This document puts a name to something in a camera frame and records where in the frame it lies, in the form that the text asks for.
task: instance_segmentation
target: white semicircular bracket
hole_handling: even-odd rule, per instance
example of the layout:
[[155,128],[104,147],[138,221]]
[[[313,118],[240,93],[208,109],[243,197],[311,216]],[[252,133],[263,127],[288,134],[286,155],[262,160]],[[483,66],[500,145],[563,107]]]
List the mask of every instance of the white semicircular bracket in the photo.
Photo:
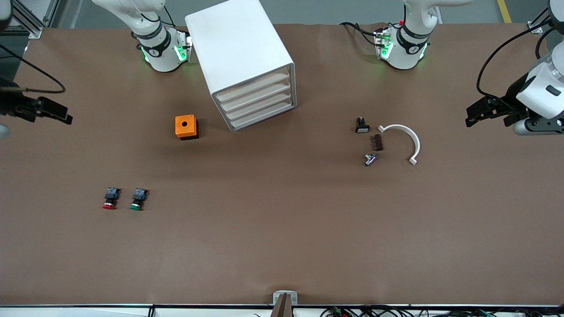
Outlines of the white semicircular bracket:
[[413,156],[411,156],[411,158],[409,159],[409,162],[413,165],[417,164],[417,160],[415,159],[415,157],[419,154],[419,150],[421,149],[421,143],[419,142],[419,137],[417,136],[417,134],[415,134],[415,132],[413,132],[413,130],[411,130],[410,128],[404,126],[404,125],[389,125],[387,127],[383,127],[383,126],[379,126],[378,130],[380,130],[380,132],[384,132],[390,129],[397,129],[397,130],[401,130],[407,134],[409,134],[409,136],[413,139],[413,142],[415,143],[415,153],[413,154]]

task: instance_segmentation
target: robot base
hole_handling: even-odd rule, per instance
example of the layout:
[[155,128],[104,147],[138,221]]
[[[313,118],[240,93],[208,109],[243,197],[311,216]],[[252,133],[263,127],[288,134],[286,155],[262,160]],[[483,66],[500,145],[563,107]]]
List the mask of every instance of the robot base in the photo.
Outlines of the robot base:
[[[142,47],[142,51],[145,55],[145,61],[148,62],[154,70],[163,73],[172,72],[185,61],[189,61],[192,52],[192,38],[187,37],[185,32],[178,31],[174,28],[164,27],[161,33],[163,33],[163,35],[156,38],[159,42],[165,42],[167,38],[170,38],[170,41],[166,41],[167,45],[162,48],[162,51],[153,50],[151,48],[145,49],[144,47]],[[146,44],[142,39],[139,42],[144,45]]]
[[379,59],[386,61],[390,66],[396,69],[410,69],[417,65],[417,62],[423,58],[427,44],[421,49],[415,47],[417,51],[408,54],[406,50],[399,45],[397,32],[394,28],[388,28],[379,33],[376,37],[376,43],[384,45],[384,47],[376,47],[376,54]]

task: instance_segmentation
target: green led light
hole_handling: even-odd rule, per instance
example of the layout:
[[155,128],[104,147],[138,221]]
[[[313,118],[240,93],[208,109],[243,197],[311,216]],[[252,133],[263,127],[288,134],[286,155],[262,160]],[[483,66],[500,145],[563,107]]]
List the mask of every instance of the green led light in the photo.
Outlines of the green led light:
[[425,46],[423,46],[423,48],[421,49],[421,55],[419,55],[419,59],[422,59],[423,56],[425,56],[425,49],[427,48],[427,43],[425,44]]
[[382,49],[382,58],[387,59],[390,56],[391,49],[394,47],[394,42],[389,41],[387,45]]
[[147,53],[145,52],[145,49],[143,48],[143,46],[141,47],[141,52],[143,52],[143,55],[145,56],[145,61],[150,63],[149,58],[147,57]]
[[176,51],[177,55],[178,55],[178,59],[180,61],[185,61],[186,60],[186,53],[185,53],[185,49],[183,49],[182,47],[178,47],[178,46],[174,46],[174,50]]

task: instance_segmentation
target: table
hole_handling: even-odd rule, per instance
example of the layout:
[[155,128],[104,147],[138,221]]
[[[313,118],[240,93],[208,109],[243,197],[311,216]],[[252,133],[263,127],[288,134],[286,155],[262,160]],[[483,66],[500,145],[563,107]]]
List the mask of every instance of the table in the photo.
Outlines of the table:
[[[68,89],[71,126],[0,118],[2,303],[558,304],[564,292],[559,137],[466,128],[477,73],[519,24],[439,25],[398,71],[339,25],[277,25],[296,63],[298,108],[228,131],[197,64],[147,65],[126,29],[46,29],[25,54]],[[503,94],[534,63],[528,35],[483,87]],[[55,84],[28,67],[16,82]],[[201,138],[179,141],[193,113]],[[420,137],[416,166],[401,131]],[[102,209],[108,186],[118,209]],[[151,190],[143,212],[127,208]]]

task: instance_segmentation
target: orange box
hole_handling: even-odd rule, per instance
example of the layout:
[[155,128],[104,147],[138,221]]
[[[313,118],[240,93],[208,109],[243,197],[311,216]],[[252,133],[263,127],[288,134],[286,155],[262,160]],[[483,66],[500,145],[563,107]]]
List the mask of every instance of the orange box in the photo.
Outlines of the orange box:
[[176,117],[174,126],[177,137],[182,141],[200,137],[198,135],[198,120],[194,115]]

